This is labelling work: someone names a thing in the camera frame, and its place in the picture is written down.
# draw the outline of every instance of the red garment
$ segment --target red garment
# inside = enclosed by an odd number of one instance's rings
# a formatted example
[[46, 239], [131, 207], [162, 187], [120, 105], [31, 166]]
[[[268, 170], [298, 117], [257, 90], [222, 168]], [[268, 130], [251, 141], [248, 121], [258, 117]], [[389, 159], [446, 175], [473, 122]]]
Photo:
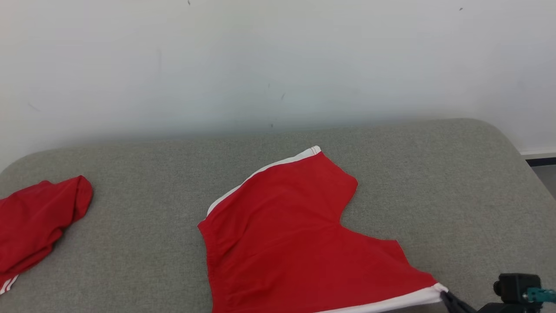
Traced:
[[447, 289], [411, 267], [397, 241], [340, 225], [357, 184], [315, 146], [217, 200], [198, 225], [212, 312], [380, 312], [440, 301]]
[[0, 295], [52, 251], [62, 230], [85, 216], [92, 195], [89, 181], [79, 176], [58, 184], [45, 180], [0, 200]]

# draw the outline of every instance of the white stripe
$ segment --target white stripe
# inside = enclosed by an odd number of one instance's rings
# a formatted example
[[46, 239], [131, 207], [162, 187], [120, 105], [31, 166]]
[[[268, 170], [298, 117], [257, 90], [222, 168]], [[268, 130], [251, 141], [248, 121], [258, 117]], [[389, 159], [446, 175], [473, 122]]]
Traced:
[[[258, 171], [254, 172], [253, 174], [251, 174], [251, 176], [249, 176], [243, 183], [241, 183], [241, 185], [245, 184], [245, 182], [248, 181], [251, 177], [253, 177], [253, 175], [255, 175], [255, 174], [257, 174], [257, 173], [260, 173], [260, 172], [262, 172], [262, 171], [264, 171], [264, 170], [266, 170], [266, 169], [269, 169], [269, 168], [271, 168], [271, 167], [275, 167], [275, 166], [280, 165], [280, 164], [292, 163], [292, 162], [296, 162], [296, 161], [299, 161], [299, 160], [303, 160], [303, 159], [305, 159], [305, 158], [312, 157], [313, 155], [317, 155], [320, 151], [321, 151], [321, 150], [320, 150], [320, 147], [316, 145], [316, 146], [313, 146], [313, 147], [308, 148], [307, 150], [303, 151], [302, 153], [300, 153], [300, 154], [298, 154], [298, 155], [296, 155], [296, 156], [292, 156], [291, 158], [287, 158], [287, 159], [280, 160], [280, 161], [278, 161], [278, 162], [274, 162], [274, 163], [272, 163], [272, 164], [269, 164], [269, 165], [267, 165], [267, 166], [265, 166], [265, 167], [259, 169]], [[222, 197], [218, 198], [218, 200], [214, 201], [214, 202], [210, 205], [210, 207], [208, 208], [209, 210], [208, 210], [208, 212], [207, 212], [207, 216], [210, 214], [210, 212], [211, 212], [220, 202], [222, 202], [224, 199], [226, 199], [226, 197], [228, 197], [230, 194], [234, 193], [234, 191], [238, 190], [238, 189], [241, 187], [241, 185], [239, 185], [239, 186], [237, 186], [236, 188], [234, 188], [234, 189], [228, 191], [228, 192], [227, 192], [226, 194], [224, 194]]]
[[436, 283], [433, 286], [419, 289], [410, 294], [394, 297], [392, 299], [383, 300], [375, 303], [343, 307], [341, 309], [334, 309], [322, 311], [318, 313], [379, 313], [390, 310], [401, 309], [402, 307], [429, 304], [440, 302], [440, 292], [448, 291], [448, 288]]
[[9, 285], [9, 281], [10, 281], [10, 280], [11, 280], [11, 279], [9, 279], [9, 280], [7, 280], [7, 281], [4, 282], [4, 286], [2, 286], [2, 289], [0, 289], [0, 295], [3, 294], [4, 292], [6, 292], [4, 289], [6, 288], [6, 286]]
[[12, 279], [12, 282], [9, 283], [8, 287], [6, 287], [6, 291], [9, 291], [9, 290], [12, 288], [12, 285], [13, 285], [13, 283], [16, 281], [17, 276], [19, 276], [19, 275], [16, 275], [16, 276]]

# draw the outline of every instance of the red shorts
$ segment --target red shorts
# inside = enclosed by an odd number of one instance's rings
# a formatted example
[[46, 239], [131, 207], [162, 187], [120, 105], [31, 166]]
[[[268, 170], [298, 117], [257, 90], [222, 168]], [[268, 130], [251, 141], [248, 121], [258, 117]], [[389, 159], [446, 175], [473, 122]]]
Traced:
[[318, 146], [270, 164], [226, 193], [198, 227], [213, 313], [382, 312], [440, 301], [397, 241], [340, 225], [357, 180]]

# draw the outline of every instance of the gray fabric couch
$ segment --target gray fabric couch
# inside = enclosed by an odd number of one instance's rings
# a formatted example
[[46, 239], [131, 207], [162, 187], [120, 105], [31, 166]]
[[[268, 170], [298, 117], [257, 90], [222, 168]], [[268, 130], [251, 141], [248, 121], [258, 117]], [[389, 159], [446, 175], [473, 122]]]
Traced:
[[77, 175], [95, 195], [54, 251], [0, 296], [0, 312], [210, 312], [198, 222], [251, 173], [313, 145], [359, 181], [342, 224], [397, 239], [414, 267], [477, 309], [499, 301], [501, 272], [537, 273], [556, 287], [555, 200], [500, 131], [457, 119], [26, 156], [0, 174], [0, 198]]

